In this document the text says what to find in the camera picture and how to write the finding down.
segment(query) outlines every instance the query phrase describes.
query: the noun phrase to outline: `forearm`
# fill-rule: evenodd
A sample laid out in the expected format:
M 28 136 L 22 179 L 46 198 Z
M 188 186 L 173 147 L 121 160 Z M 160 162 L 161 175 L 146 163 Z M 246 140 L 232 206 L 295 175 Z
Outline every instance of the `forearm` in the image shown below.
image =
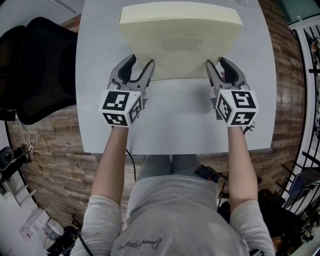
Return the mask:
M 128 128 L 114 126 L 94 175 L 91 195 L 100 195 L 120 205 L 125 182 Z
M 258 182 L 241 127 L 228 127 L 229 197 L 231 211 L 249 200 L 258 200 Z

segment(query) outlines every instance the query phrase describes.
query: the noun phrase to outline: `chair backrest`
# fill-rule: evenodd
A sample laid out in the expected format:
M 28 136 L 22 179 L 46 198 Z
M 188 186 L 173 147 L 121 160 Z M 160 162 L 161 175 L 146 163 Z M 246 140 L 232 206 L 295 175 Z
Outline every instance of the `chair backrest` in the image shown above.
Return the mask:
M 38 17 L 25 30 L 20 62 L 21 98 L 16 113 L 31 125 L 76 104 L 78 34 Z
M 0 109 L 16 108 L 25 30 L 24 26 L 16 26 L 0 37 Z

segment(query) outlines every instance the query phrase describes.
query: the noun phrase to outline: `gray pants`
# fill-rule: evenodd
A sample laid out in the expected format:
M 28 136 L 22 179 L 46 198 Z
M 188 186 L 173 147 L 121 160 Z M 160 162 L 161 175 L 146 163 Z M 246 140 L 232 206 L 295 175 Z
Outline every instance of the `gray pants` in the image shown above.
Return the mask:
M 201 178 L 195 173 L 200 165 L 196 154 L 175 154 L 172 162 L 169 155 L 147 155 L 136 180 L 172 174 Z

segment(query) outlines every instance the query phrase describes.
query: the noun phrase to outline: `gray t-shirt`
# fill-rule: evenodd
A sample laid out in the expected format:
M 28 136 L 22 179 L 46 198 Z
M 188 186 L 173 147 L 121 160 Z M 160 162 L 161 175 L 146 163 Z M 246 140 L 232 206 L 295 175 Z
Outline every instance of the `gray t-shirt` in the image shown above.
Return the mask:
M 217 213 L 217 195 L 217 184 L 200 178 L 143 178 L 132 188 L 125 230 L 119 205 L 93 195 L 81 234 L 94 256 L 248 256 L 253 249 L 274 256 L 258 202 L 239 205 L 228 224 Z M 78 239 L 71 256 L 87 255 Z

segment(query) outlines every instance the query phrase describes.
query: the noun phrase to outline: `black wire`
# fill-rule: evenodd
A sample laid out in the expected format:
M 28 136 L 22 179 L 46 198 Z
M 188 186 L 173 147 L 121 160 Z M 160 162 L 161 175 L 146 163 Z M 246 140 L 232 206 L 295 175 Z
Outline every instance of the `black wire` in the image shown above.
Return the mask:
M 132 157 L 132 155 L 129 153 L 128 149 L 125 149 L 125 151 L 127 152 L 127 154 L 129 155 L 129 157 L 131 158 L 132 164 L 133 164 L 133 172 L 134 172 L 134 181 L 136 181 L 136 165 L 135 165 L 135 161 Z
M 88 248 L 88 246 L 86 245 L 84 239 L 82 238 L 82 236 L 81 236 L 81 231 L 78 231 L 78 238 L 80 239 L 80 241 L 81 241 L 84 249 L 87 251 L 87 253 L 88 253 L 90 256 L 94 256 L 94 255 L 92 254 L 92 252 L 90 251 L 90 249 Z

